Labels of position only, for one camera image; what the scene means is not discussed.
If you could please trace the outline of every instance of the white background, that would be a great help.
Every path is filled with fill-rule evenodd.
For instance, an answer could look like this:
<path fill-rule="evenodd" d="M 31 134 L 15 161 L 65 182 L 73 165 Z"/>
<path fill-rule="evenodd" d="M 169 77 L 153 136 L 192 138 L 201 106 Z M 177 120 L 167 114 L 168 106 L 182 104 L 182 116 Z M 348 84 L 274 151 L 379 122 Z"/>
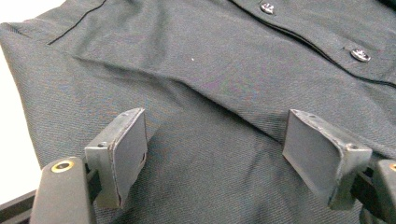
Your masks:
<path fill-rule="evenodd" d="M 58 7 L 64 0 L 1 0 L 0 22 L 24 21 Z M 21 99 L 0 50 L 0 204 L 33 189 L 40 169 L 27 131 Z"/>

